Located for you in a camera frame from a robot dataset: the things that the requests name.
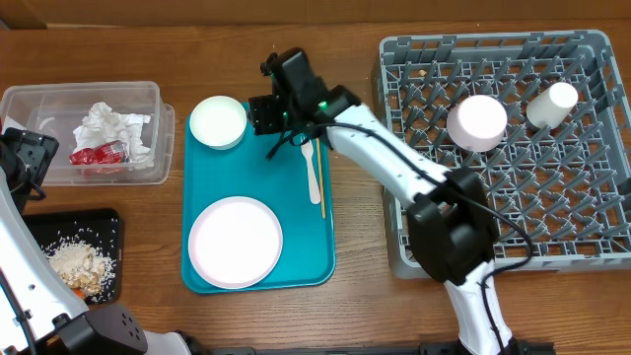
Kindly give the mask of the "white plastic fork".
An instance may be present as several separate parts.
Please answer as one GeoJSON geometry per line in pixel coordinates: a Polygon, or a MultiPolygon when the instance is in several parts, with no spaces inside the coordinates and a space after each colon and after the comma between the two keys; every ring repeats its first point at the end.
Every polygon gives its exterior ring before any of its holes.
{"type": "Polygon", "coordinates": [[[310,201],[312,204],[320,204],[321,197],[318,182],[316,180],[316,172],[313,162],[314,146],[313,143],[307,138],[305,138],[302,142],[301,152],[306,161],[310,201]]]}

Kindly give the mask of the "white round bowl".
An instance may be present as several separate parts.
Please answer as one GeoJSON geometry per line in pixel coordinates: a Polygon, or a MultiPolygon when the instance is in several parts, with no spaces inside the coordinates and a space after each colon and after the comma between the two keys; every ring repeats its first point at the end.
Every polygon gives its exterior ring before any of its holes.
{"type": "Polygon", "coordinates": [[[247,115],[237,100],[214,96],[200,102],[192,111],[189,129],[200,143],[216,150],[237,146],[245,136],[247,115]]]}

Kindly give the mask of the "wooden chopstick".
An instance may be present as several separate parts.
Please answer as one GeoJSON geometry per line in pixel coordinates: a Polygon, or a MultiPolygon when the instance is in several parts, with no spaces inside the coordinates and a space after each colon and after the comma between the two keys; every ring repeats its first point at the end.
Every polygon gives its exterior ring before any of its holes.
{"type": "Polygon", "coordinates": [[[323,190],[322,159],[321,159],[321,149],[320,149],[319,138],[315,140],[315,150],[316,150],[316,157],[317,157],[318,189],[319,189],[319,195],[320,195],[321,217],[322,219],[325,219],[326,218],[325,197],[324,197],[324,190],[323,190]]]}

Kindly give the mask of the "large pink plate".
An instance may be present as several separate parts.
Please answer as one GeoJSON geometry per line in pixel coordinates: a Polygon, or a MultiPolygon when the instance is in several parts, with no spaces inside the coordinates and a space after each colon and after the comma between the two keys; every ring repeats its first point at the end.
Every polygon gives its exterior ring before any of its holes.
{"type": "Polygon", "coordinates": [[[274,212],[244,196],[221,199],[195,219],[188,254],[196,273],[221,289],[236,290],[263,280],[283,249],[283,231],[274,212]]]}

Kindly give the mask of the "red snack wrapper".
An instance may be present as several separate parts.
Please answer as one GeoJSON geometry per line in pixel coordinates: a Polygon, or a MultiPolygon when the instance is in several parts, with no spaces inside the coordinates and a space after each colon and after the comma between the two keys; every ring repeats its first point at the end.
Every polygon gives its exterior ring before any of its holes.
{"type": "Polygon", "coordinates": [[[84,148],[69,156],[72,165],[127,163],[127,146],[121,140],[104,143],[96,148],[84,148]]]}

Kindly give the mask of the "white paper tissue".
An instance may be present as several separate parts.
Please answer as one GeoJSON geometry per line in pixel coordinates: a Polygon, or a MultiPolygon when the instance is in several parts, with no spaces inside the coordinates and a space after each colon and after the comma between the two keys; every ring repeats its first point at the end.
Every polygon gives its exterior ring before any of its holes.
{"type": "Polygon", "coordinates": [[[96,148],[113,141],[128,143],[130,138],[126,123],[124,115],[113,111],[105,102],[94,104],[82,119],[82,124],[73,131],[75,150],[96,148]]]}

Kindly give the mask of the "pink round bowl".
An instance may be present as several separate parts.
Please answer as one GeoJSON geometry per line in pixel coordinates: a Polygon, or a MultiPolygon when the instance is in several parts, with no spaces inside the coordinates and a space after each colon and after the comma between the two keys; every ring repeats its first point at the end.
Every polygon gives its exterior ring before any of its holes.
{"type": "Polygon", "coordinates": [[[500,102],[490,96],[475,95],[450,110],[447,130],[458,147],[479,153],[501,143],[507,123],[507,113],[500,102]]]}

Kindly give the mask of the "white paper cup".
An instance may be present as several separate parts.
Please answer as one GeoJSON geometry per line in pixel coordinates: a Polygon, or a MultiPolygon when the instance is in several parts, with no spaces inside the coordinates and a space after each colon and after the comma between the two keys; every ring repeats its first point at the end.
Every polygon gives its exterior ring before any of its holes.
{"type": "Polygon", "coordinates": [[[578,102],[578,91],[565,82],[556,82],[530,101],[526,118],[536,128],[558,127],[578,102]]]}

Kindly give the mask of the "white napkin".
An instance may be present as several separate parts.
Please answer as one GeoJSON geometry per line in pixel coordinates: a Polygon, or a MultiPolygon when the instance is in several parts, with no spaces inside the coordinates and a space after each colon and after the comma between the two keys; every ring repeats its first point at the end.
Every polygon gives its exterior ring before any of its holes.
{"type": "Polygon", "coordinates": [[[118,137],[126,144],[128,157],[133,163],[144,163],[149,160],[150,149],[144,145],[141,135],[145,124],[151,116],[139,113],[119,113],[118,137]]]}

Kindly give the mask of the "orange carrot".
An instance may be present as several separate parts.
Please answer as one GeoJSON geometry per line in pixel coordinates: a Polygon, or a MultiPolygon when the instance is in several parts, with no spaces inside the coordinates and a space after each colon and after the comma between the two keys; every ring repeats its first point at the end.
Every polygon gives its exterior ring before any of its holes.
{"type": "Polygon", "coordinates": [[[73,289],[73,292],[82,300],[85,300],[87,297],[86,294],[81,289],[73,289]]]}

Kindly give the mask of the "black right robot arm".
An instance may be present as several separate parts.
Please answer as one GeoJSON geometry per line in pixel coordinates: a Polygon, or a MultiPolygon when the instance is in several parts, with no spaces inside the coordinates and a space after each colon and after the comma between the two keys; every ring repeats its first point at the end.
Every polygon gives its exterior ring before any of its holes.
{"type": "Polygon", "coordinates": [[[413,257],[448,291],[459,349],[510,353],[515,340],[493,284],[498,214],[489,208],[477,174],[424,158],[351,91],[327,88],[298,47],[271,53],[260,71],[272,92],[248,101],[255,134],[277,133],[280,145],[322,138],[376,178],[404,209],[413,257]]]}

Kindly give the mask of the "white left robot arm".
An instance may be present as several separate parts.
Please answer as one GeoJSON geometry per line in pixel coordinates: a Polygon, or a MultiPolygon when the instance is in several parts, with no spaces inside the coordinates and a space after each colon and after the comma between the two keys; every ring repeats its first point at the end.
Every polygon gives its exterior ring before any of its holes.
{"type": "Polygon", "coordinates": [[[118,303],[91,310],[62,281],[22,216],[42,200],[55,138],[1,135],[1,351],[4,354],[187,354],[178,332],[146,331],[118,303]]]}

